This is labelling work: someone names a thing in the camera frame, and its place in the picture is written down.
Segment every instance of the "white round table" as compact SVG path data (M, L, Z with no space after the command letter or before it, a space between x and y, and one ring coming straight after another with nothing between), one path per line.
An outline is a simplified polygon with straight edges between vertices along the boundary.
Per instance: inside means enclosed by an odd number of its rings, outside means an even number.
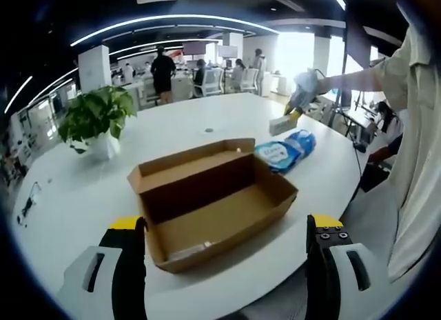
M269 120L282 113L281 104L253 94L182 101L127 120L121 154L111 161L97 163L65 144L39 157L23 181L14 217L35 181L42 189L38 204L29 212L28 227L13 221L12 230L43 287L56 294L64 270L88 246L97 246L115 219L139 213L126 179L136 164L221 139L269 141L274 139ZM300 118L299 127L313 132L317 145L285 175L299 189L288 213L241 246L183 274L159 270L147 255L148 319L215 319L241 309L305 262L309 213L340 218L360 180L352 143L308 117ZM359 160L363 169L367 155L359 153Z

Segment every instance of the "white pillar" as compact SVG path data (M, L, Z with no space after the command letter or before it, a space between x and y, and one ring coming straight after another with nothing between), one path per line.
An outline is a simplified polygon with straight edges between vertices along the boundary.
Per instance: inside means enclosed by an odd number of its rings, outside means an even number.
M109 48L97 46L78 56L81 91L83 94L112 85Z
M225 33L223 35L223 45L236 46L237 57L239 59L243 58L243 34L238 34L237 32Z
M329 48L331 39L326 37L315 37L314 41L314 68L317 68L326 75L329 63Z

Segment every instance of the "blue package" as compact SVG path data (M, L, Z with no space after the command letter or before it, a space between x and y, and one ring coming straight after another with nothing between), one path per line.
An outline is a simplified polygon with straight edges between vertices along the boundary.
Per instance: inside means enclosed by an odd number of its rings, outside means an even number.
M299 130L284 141L271 141L256 146L254 152L271 167L273 172L286 173L307 157L316 146L315 136Z

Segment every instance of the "cardboard box lid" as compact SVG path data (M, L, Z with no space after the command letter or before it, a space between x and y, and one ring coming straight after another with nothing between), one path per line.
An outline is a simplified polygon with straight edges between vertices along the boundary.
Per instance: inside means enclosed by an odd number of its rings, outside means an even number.
M254 152L254 139L227 139L137 165L129 174L138 194Z

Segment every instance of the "ceiling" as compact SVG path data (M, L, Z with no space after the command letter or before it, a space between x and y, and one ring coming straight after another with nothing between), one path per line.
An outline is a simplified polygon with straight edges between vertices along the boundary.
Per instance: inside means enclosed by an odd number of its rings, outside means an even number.
M225 31L213 26L237 28L248 31L246 34L269 34L265 30L229 21L167 19L109 30L70 47L73 41L91 32L130 19L162 14L209 14L261 23L288 18L344 20L345 17L335 0L282 1L292 2L302 11L293 10L292 4L287 4L290 5L288 7L277 0L187 0L144 4L138 4L136 0L2 0L3 5L8 6L8 11L1 11L1 28L2 33L8 36L2 43L0 89L3 91L0 91L0 97L3 98L0 98L0 103L3 101L3 107L6 106L6 97L9 100L21 84L33 75L33 80L23 89L8 113L24 107L49 83L73 69L78 53L101 43L105 43L113 52L140 43L204 38ZM393 0L345 1L354 8L364 26L400 39L404 37L407 25ZM135 31L185 24L196 26ZM127 34L108 39L121 33Z

